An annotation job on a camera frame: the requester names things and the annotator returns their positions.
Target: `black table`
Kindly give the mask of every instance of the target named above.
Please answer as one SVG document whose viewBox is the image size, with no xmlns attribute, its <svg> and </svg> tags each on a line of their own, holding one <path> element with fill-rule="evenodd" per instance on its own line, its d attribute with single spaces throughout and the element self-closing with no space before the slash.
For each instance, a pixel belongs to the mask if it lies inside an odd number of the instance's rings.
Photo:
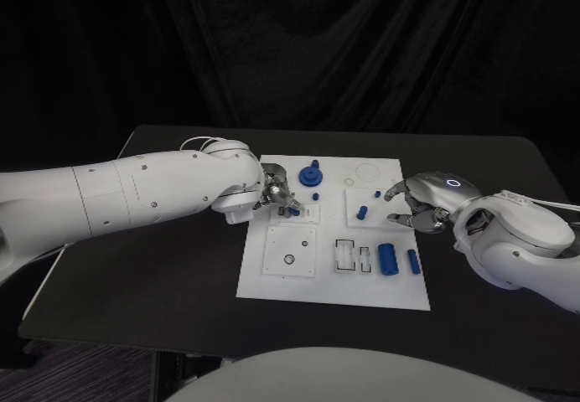
<svg viewBox="0 0 580 402">
<path fill-rule="evenodd" d="M 456 137 L 141 126 L 122 156 L 193 136 L 242 140 L 256 155 L 398 158 L 404 176 L 441 170 L 482 193 L 565 202 L 536 147 Z M 80 241 L 63 253 L 20 326 L 24 338 L 233 358 L 281 348 L 365 348 L 424 358 L 508 384 L 580 389 L 580 317 L 505 291 L 453 250 L 450 230 L 417 234 L 431 312 L 235 298 L 246 224 L 206 210 Z"/>
</svg>

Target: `blue object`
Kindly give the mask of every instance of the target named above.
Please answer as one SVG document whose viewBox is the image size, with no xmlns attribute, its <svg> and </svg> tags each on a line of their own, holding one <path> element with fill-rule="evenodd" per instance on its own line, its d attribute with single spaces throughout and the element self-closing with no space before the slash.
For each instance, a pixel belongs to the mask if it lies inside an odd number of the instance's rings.
<svg viewBox="0 0 580 402">
<path fill-rule="evenodd" d="M 395 275 L 398 273 L 395 246 L 383 243 L 378 246 L 378 260 L 381 262 L 381 273 L 383 275 Z"/>
<path fill-rule="evenodd" d="M 359 213 L 356 214 L 356 218 L 357 218 L 359 220 L 363 220 L 363 219 L 365 219 L 366 212 L 368 212 L 368 208 L 362 205 L 362 206 L 360 206 L 360 209 L 359 209 Z"/>
<path fill-rule="evenodd" d="M 298 180 L 306 187 L 314 187 L 323 181 L 323 173 L 320 172 L 319 167 L 320 165 L 317 163 L 317 160 L 314 159 L 311 161 L 311 166 L 300 170 Z"/>
<path fill-rule="evenodd" d="M 411 273 L 414 275 L 420 274 L 420 261 L 417 260 L 417 253 L 414 250 L 407 251 L 408 254 L 408 262 L 411 263 Z"/>
</svg>

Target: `black backdrop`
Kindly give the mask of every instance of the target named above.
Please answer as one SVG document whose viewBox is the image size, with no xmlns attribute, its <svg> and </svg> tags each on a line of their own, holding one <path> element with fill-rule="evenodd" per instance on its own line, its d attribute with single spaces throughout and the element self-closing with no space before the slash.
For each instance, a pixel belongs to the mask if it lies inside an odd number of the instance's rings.
<svg viewBox="0 0 580 402">
<path fill-rule="evenodd" d="M 144 123 L 523 136 L 580 202 L 575 0 L 11 0 L 0 10 L 0 170 L 114 158 Z"/>
</svg>

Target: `blue knob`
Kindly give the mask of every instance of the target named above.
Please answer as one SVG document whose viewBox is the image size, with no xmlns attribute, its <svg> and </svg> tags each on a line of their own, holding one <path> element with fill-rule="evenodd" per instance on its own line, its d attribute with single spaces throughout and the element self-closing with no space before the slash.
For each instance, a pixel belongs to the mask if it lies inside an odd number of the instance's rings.
<svg viewBox="0 0 580 402">
<path fill-rule="evenodd" d="M 362 206 L 360 206 L 359 213 L 356 214 L 356 218 L 357 218 L 359 220 L 363 220 L 363 219 L 365 219 L 366 212 L 368 212 L 368 208 L 362 205 Z"/>
<path fill-rule="evenodd" d="M 320 172 L 319 167 L 320 165 L 314 159 L 311 161 L 311 166 L 307 166 L 300 170 L 298 180 L 306 187 L 314 187 L 323 181 L 323 173 Z"/>
</svg>

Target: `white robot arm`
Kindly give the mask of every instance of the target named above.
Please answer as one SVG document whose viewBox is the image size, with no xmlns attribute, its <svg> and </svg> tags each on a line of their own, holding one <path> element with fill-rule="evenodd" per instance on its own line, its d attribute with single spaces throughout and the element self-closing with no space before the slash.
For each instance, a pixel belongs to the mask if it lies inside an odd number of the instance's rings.
<svg viewBox="0 0 580 402">
<path fill-rule="evenodd" d="M 559 307 L 580 313 L 580 256 L 561 258 L 575 236 L 567 222 L 532 200 L 509 191 L 483 197 L 473 185 L 447 173 L 421 173 L 389 189 L 412 215 L 389 215 L 392 222 L 425 233 L 454 224 L 456 250 L 479 276 L 503 289 L 525 287 Z M 544 203 L 577 210 L 571 205 Z"/>
<path fill-rule="evenodd" d="M 300 209 L 285 171 L 248 146 L 148 153 L 111 162 L 0 173 L 0 283 L 39 255 L 89 237 L 194 214 L 209 206 L 236 224 L 254 209 Z"/>
</svg>

